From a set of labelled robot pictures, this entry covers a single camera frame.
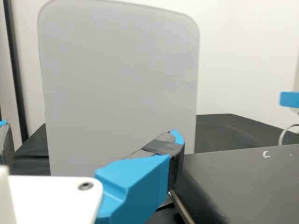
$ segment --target black surface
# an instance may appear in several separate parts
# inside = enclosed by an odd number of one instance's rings
[[[176,192],[196,223],[297,224],[298,158],[298,144],[187,155]]]
[[[281,131],[282,130],[279,128],[233,114],[198,115],[195,152],[274,146],[277,145]],[[285,137],[285,143],[299,143],[299,137],[294,133],[288,132]],[[190,156],[185,157],[186,161],[184,162],[184,166],[191,168],[198,162],[196,160],[191,161],[189,157]],[[199,167],[191,169],[194,169],[194,172],[196,173],[201,168],[199,165]],[[50,175],[45,124],[16,151],[11,173],[15,175]],[[181,194],[179,196],[182,196],[182,192],[184,191],[189,192],[189,194],[183,193],[183,195],[185,195],[185,205],[191,205],[189,210],[193,211],[194,216],[200,214],[201,217],[204,217],[204,220],[209,220],[202,223],[222,223],[222,214],[215,214],[218,211],[218,207],[215,206],[212,201],[202,200],[202,198],[205,197],[209,198],[209,195],[204,191],[197,192],[197,189],[200,189],[198,188],[198,183],[194,180],[192,181],[192,178],[189,176],[190,175],[184,171],[184,175],[180,181],[181,183],[189,183],[189,185],[185,185],[185,188],[187,187],[185,190],[183,188],[183,190],[181,189],[179,191]],[[215,184],[219,185],[217,180],[213,178],[213,175],[210,175],[209,178],[210,181],[215,181]],[[196,202],[200,202],[201,207],[206,207],[208,209],[192,210],[192,208],[200,208]],[[155,212],[147,222],[147,224],[151,223],[180,224],[182,223],[182,219],[176,208],[167,207]]]
[[[198,115],[195,152],[276,146],[282,129],[233,114]],[[284,144],[299,143],[299,136],[287,132]]]
[[[50,175],[45,124],[15,152],[10,173],[13,175]]]
[[[24,98],[23,98],[23,91],[22,91],[22,84],[21,84],[20,67],[18,61],[18,50],[17,50],[16,40],[15,40],[14,20],[13,20],[11,0],[3,0],[3,5],[4,5],[6,27],[7,27],[10,60],[12,65],[13,78],[14,78],[14,91],[15,91],[15,97],[16,97],[17,109],[19,115],[21,138],[22,138],[22,142],[25,142],[28,139],[28,131],[27,131],[27,123],[25,117],[25,107],[24,107]]]

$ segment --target blue clip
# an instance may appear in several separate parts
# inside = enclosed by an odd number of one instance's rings
[[[299,92],[281,92],[280,105],[299,108]]]
[[[154,155],[96,170],[104,192],[95,223],[145,223],[167,197],[169,163],[169,155]]]
[[[0,127],[7,125],[7,120],[0,120]]]

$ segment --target black table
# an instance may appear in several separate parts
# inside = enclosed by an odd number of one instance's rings
[[[274,146],[281,131],[282,129],[233,114],[198,115],[195,152]],[[285,144],[294,143],[299,143],[298,135],[288,132],[285,136]],[[195,166],[195,162],[190,162],[189,159],[190,156],[185,157],[186,169]],[[11,174],[50,175],[45,124],[15,152]],[[158,210],[148,221],[149,224],[182,222],[173,205]]]

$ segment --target metal rod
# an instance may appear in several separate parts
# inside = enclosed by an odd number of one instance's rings
[[[27,123],[25,117],[25,105],[24,105],[23,91],[21,85],[21,73],[20,73],[18,51],[16,45],[15,31],[14,31],[14,20],[13,20],[13,10],[11,5],[11,0],[3,0],[3,4],[4,4],[4,14],[6,20],[9,51],[10,51],[10,60],[11,60],[11,66],[13,70],[14,91],[15,91],[15,98],[17,101],[21,138],[22,138],[22,142],[25,142],[28,139],[28,131],[27,131]]]
[[[185,208],[185,206],[183,205],[183,203],[179,199],[177,193],[173,189],[170,189],[169,192],[170,192],[171,197],[173,199],[173,203],[178,208],[178,211],[179,211],[180,215],[182,216],[184,222],[187,223],[187,224],[195,224],[195,222],[193,221],[193,219],[190,216],[189,212],[187,211],[187,209]]]

